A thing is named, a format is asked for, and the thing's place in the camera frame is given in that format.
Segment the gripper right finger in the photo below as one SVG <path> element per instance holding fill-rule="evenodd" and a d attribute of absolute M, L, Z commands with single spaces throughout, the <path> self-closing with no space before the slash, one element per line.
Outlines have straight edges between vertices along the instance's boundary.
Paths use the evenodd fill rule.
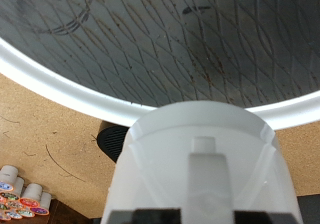
<path fill-rule="evenodd" d="M 235 224 L 298 224 L 290 213 L 235 211 Z"/>

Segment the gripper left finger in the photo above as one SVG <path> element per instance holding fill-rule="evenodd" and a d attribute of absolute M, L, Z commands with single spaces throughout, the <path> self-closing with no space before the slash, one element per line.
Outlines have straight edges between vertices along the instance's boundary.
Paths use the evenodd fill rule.
<path fill-rule="evenodd" d="M 179 209 L 112 211 L 109 224 L 182 224 Z"/>

